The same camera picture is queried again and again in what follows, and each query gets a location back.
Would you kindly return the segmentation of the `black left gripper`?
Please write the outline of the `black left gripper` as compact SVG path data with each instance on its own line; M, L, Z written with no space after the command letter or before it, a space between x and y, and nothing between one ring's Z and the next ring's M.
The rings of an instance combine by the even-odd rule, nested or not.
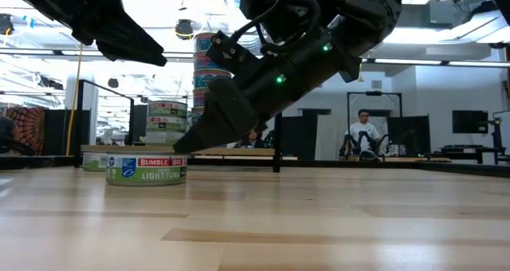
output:
M96 45L110 61L164 66L163 47L124 10L121 0L23 0L47 18L73 29L84 45Z

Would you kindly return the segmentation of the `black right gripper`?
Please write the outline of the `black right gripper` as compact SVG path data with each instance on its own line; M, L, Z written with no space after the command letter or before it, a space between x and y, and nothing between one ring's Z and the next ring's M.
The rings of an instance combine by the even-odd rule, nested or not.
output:
M258 58L232 37L217 32L206 55L233 74L208 84L204 111L173 149L189 154L239 140L252 130L268 128L272 118L326 80L340 74L359 76L360 57L323 30L287 53Z

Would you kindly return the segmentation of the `person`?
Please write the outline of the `person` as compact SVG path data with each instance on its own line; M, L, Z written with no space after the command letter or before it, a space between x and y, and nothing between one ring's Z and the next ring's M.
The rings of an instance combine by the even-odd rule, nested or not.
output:
M248 132L239 143L240 148L264 148L265 144L261 138L261 134L252 129Z
M16 123L9 117L0 116L0 138L18 140L19 132Z
M350 134L354 136L355 139L358 139L358 133L361 131L368 133L369 140L381 138L377 128L369 122L369 117L370 114L366 109L360 109L358 111L358 121L350 126Z

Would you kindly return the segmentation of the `black partition panel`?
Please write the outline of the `black partition panel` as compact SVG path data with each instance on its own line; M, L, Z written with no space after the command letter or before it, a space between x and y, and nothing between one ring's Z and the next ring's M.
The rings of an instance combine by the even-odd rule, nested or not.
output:
M70 110L46 110L42 155L65 155L67 147ZM81 143L89 143L90 111L84 110L81 117Z
M302 116L282 118L281 151L298 160L314 160L318 115L304 111Z

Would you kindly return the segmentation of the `black hanging device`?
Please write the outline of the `black hanging device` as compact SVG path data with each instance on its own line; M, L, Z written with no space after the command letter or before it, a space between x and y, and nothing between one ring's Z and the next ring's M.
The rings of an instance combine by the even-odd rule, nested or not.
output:
M0 34L11 35L14 32L14 25L10 14L0 14Z

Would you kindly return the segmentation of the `red patterned tapestry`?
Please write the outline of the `red patterned tapestry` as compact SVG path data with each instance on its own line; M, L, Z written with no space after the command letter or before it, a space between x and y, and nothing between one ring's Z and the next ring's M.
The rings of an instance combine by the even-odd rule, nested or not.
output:
M42 107L12 107L6 110L19 130L19 141L40 155L44 143L45 109Z

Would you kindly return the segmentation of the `large ceiling light panel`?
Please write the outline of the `large ceiling light panel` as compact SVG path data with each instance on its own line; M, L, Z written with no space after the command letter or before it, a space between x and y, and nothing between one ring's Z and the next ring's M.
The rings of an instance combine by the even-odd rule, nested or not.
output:
M490 33L472 32L466 35L453 32L450 29L423 29L398 27L387 36L383 42L388 44L409 45L450 45L478 42Z

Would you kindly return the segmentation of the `black desk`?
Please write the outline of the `black desk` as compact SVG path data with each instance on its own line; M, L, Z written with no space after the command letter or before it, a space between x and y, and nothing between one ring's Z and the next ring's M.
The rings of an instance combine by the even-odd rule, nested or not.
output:
M504 147L485 147L481 145L447 145L434 151L432 157L442 157L455 160L472 160L475 164L484 163L484 154L491 154L496 165L510 163L510 155L505 154Z

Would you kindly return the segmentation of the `black equipment stand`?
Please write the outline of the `black equipment stand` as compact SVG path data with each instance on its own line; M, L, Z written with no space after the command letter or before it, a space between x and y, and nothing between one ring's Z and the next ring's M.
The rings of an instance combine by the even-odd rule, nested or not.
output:
M493 147L496 150L494 162L496 165L510 165L510 111L494 112L491 123Z

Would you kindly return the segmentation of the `wooden shelf with black frame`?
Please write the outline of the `wooden shelf with black frame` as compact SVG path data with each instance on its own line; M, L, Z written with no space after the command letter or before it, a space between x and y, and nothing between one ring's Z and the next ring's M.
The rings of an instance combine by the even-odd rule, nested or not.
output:
M110 92L118 97L122 97L130 102L129 112L129 133L127 146L108 146L108 145L86 145L81 143L81 117L84 102L84 88L86 85L91 85L94 88L102 89ZM88 80L78 80L75 83L74 100L76 101L76 108L73 110L72 122L76 124L76 146L73 148L73 156L75 158L75 167L81 164L80 157L85 152L128 152L128 153L141 153L141 152L173 152L171 147L164 146L141 146L134 145L133 143L133 120L134 120L134 107L135 99L124 95L122 93L111 90L94 82ZM242 148L227 148L227 147L214 147L203 151L196 151L191 154L192 159L271 159L273 161L273 171L278 172L281 160L298 160L295 156L285 156L281 154L281 149L277 147L279 135L275 135L275 149L242 149Z

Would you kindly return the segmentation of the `black robot station frame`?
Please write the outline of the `black robot station frame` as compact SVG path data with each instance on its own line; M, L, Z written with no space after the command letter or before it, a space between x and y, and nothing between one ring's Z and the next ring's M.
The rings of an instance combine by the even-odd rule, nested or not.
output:
M357 97L351 101L352 95L363 95L363 96L387 96L394 102L394 104L398 105L398 117L403 116L403 108L402 108L402 93L401 92L381 92L381 91L366 91L366 92L347 92L347 134L350 135L350 126L351 126L351 104L355 102ZM398 103L396 103L391 97L396 96L398 98ZM373 142L372 144L372 150L374 153L379 154L379 148L382 143L382 141L387 137L388 135L384 135L382 139L376 143Z

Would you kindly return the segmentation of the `black table edge frame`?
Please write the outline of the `black table edge frame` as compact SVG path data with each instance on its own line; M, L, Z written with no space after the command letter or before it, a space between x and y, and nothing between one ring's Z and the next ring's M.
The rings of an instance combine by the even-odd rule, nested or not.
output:
M71 167L73 156L0 156L0 170ZM271 159L189 159L189 166L271 167ZM435 162L356 162L281 160L280 167L411 169L510 179L510 166Z

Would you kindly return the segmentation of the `black wall monitor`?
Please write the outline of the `black wall monitor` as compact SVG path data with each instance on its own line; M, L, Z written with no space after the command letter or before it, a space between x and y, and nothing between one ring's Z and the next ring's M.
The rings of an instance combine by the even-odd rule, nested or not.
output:
M454 134L487 134L488 112L475 110L453 110Z

